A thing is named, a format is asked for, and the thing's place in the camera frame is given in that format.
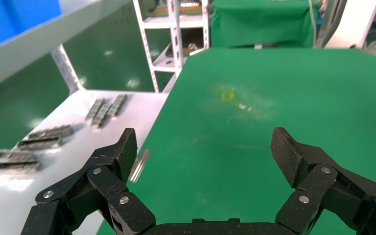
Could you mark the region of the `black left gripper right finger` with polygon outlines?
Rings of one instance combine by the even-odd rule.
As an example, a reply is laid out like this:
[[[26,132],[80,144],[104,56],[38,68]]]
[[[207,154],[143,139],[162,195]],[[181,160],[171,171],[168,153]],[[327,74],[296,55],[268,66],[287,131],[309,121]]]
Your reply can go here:
[[[277,224],[307,235],[327,210],[358,235],[376,235],[376,182],[341,167],[323,149],[297,142],[283,127],[273,130],[270,149],[294,189]]]

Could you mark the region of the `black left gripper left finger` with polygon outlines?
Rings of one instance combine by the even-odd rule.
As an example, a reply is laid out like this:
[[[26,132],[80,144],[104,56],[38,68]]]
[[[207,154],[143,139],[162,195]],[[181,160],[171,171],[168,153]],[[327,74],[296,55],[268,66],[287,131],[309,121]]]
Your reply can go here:
[[[83,167],[39,192],[23,235],[70,235],[93,212],[100,212],[117,235],[142,235],[156,225],[154,214],[127,187],[137,156],[136,132],[96,149]]]

